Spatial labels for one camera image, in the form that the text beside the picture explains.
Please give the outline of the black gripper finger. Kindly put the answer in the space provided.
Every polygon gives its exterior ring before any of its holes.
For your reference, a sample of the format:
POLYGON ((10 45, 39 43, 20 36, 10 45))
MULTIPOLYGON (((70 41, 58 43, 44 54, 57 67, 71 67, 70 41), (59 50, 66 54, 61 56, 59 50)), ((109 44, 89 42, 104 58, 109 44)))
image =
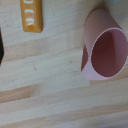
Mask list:
POLYGON ((3 56, 4 56, 4 46, 3 46, 3 39, 2 39, 1 28, 0 28, 0 64, 3 60, 3 56))

